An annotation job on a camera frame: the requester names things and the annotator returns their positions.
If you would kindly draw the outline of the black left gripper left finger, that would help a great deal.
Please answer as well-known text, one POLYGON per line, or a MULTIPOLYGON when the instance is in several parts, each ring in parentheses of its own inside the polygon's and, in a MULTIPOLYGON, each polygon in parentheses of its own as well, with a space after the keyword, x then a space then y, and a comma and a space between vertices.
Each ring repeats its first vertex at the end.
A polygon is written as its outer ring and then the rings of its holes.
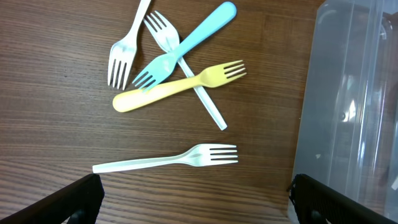
POLYGON ((95 224, 104 199, 98 174, 89 174, 1 220, 1 224, 95 224))

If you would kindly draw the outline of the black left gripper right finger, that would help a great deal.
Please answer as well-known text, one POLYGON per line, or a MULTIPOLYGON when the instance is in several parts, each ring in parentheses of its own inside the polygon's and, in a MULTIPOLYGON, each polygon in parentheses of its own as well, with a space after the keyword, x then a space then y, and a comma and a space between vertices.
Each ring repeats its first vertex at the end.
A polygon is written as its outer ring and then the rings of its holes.
POLYGON ((299 224, 397 224, 305 174, 287 191, 299 224))

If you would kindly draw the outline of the light blue plastic fork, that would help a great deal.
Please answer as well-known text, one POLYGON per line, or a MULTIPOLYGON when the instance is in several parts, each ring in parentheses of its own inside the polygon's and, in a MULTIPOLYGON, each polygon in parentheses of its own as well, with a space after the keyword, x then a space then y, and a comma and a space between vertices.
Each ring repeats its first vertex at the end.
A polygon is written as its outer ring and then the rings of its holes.
POLYGON ((218 6, 179 46, 169 53, 153 59, 132 81, 139 89, 150 90, 168 78, 180 58, 230 22, 237 13, 236 6, 226 1, 218 6))

